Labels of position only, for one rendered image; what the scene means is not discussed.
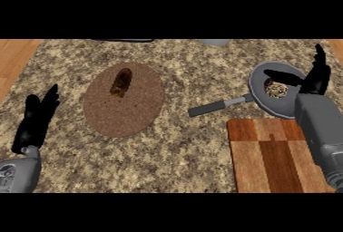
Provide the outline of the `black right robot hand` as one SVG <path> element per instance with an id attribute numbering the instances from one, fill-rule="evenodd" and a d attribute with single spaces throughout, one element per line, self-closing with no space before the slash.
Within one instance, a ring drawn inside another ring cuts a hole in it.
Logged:
<path id="1" fill-rule="evenodd" d="M 316 54 L 313 56 L 312 69 L 305 79 L 297 75 L 275 71 L 270 69 L 265 70 L 265 74 L 273 82 L 284 83 L 293 87 L 300 86 L 300 93 L 324 95 L 328 87 L 331 67 L 325 63 L 325 51 L 319 44 L 315 45 Z"/>

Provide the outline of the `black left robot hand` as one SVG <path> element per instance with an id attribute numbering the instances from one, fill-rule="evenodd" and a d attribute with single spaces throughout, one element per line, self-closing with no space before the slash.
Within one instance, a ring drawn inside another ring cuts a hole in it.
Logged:
<path id="1" fill-rule="evenodd" d="M 49 130 L 50 119 L 59 106 L 58 84 L 53 84 L 43 99 L 34 94 L 25 98 L 24 119 L 16 130 L 12 151 L 22 154 L 30 145 L 41 147 Z"/>

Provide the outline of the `cupcake with speckled frosting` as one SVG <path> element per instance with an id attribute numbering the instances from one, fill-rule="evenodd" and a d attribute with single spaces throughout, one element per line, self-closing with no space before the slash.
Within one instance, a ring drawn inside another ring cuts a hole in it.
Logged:
<path id="1" fill-rule="evenodd" d="M 265 93 L 269 97 L 281 99 L 287 96 L 288 86 L 281 83 L 275 82 L 270 78 L 265 80 Z"/>

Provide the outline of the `grey frying pan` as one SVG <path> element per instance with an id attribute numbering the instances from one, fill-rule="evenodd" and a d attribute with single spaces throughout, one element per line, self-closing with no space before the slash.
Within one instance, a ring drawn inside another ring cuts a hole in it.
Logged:
<path id="1" fill-rule="evenodd" d="M 256 102 L 259 107 L 272 115 L 282 119 L 291 120 L 294 118 L 294 98 L 300 87 L 288 85 L 287 94 L 282 98 L 273 98 L 265 92 L 266 80 L 269 76 L 265 70 L 275 70 L 294 74 L 300 79 L 306 78 L 303 72 L 290 64 L 282 62 L 262 62 L 253 68 L 248 78 L 250 92 L 239 98 L 229 101 L 220 100 L 210 104 L 191 108 L 188 114 L 195 117 L 201 114 L 225 109 L 229 105 L 239 102 Z"/>

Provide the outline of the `striped wooden cutting board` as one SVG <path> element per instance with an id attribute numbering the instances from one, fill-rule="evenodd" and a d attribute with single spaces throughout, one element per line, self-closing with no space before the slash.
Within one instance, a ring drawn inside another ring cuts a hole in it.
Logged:
<path id="1" fill-rule="evenodd" d="M 333 193 L 294 120 L 226 122 L 238 193 Z"/>

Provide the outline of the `brown oval placemat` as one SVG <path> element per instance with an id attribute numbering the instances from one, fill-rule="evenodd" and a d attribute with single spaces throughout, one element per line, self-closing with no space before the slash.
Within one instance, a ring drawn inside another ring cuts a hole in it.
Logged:
<path id="1" fill-rule="evenodd" d="M 121 69 L 133 78 L 123 97 L 109 89 Z M 83 97 L 83 113 L 90 128 L 109 138 L 137 134 L 152 124 L 164 105 L 160 74 L 142 63 L 115 63 L 95 77 Z"/>

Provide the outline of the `dark brown bottle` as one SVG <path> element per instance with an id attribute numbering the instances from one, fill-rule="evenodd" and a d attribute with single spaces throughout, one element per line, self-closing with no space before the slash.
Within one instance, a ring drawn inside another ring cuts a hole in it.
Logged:
<path id="1" fill-rule="evenodd" d="M 133 72 L 129 68 L 123 68 L 117 74 L 115 81 L 112 83 L 109 93 L 112 96 L 123 97 L 129 90 L 130 82 L 133 78 Z"/>

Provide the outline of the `pale grey object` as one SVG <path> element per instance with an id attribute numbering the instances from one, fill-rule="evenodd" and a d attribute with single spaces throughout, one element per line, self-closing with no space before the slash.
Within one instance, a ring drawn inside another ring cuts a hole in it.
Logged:
<path id="1" fill-rule="evenodd" d="M 229 39 L 200 39 L 200 42 L 205 45 L 226 46 L 231 40 Z"/>

